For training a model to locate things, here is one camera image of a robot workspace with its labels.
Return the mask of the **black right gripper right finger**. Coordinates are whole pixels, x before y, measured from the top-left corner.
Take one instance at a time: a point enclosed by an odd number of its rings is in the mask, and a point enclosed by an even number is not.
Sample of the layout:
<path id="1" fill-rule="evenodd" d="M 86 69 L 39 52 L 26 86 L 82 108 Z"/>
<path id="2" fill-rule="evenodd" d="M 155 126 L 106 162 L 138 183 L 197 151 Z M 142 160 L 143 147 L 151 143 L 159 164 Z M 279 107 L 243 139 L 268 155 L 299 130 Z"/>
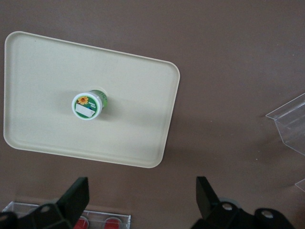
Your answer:
<path id="1" fill-rule="evenodd" d="M 196 178 L 196 202 L 201 218 L 193 229 L 293 229 L 279 211 L 258 208 L 251 215 L 230 201 L 221 201 L 206 177 Z"/>

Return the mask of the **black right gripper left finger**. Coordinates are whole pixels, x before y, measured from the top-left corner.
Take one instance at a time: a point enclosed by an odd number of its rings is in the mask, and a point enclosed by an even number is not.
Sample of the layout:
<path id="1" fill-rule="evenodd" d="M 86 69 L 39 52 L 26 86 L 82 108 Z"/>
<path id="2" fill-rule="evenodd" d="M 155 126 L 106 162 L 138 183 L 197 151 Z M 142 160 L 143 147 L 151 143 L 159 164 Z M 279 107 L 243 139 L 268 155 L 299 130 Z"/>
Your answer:
<path id="1" fill-rule="evenodd" d="M 56 201 L 38 206 L 23 217 L 13 211 L 0 214 L 2 229 L 72 229 L 90 200 L 87 177 L 78 178 Z"/>

